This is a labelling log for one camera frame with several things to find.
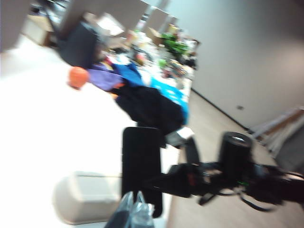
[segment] brown floor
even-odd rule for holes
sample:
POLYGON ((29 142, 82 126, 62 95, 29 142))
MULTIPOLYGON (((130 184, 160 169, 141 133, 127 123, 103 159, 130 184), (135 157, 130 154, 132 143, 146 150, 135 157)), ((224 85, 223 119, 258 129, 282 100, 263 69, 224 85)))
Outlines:
MULTIPOLYGON (((204 162, 216 161, 221 136, 224 131, 245 131, 192 92, 190 95, 190 128, 195 138, 201 159, 204 162)), ((267 150, 255 144, 254 159, 258 163, 275 164, 267 150)), ((259 212, 237 197, 217 197, 204 207, 197 204, 198 198, 173 197, 168 222, 169 228, 304 228, 304 211, 296 203, 288 202, 275 212, 259 212)))

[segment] toy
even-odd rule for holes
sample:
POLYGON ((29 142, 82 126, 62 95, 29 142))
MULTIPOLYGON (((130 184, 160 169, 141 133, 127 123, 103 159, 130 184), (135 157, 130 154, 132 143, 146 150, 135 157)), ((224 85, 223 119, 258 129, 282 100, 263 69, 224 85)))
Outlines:
POLYGON ((74 89, 80 90, 80 88, 89 80, 89 73, 79 67, 74 66, 69 72, 69 82, 68 85, 74 89))

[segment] cardboard box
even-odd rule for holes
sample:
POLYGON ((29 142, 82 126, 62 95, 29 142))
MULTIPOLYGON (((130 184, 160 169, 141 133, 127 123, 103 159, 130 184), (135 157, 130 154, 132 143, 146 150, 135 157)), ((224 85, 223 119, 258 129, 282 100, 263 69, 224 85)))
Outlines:
POLYGON ((47 17, 28 15, 22 33, 39 45, 49 46, 53 29, 47 17))
POLYGON ((155 45, 159 46, 160 44, 162 44, 161 34, 150 27, 146 32, 146 36, 149 37, 155 45))

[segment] black chair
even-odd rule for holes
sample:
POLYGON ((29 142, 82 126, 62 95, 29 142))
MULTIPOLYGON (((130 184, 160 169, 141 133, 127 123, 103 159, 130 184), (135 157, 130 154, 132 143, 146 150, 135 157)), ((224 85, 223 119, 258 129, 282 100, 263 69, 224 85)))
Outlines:
POLYGON ((68 64, 76 67, 89 68, 96 60, 100 36, 97 30, 83 21, 70 32, 66 39, 62 39, 58 28, 54 25, 48 14, 48 1, 39 0, 46 12, 57 39, 58 52, 61 58, 68 64))

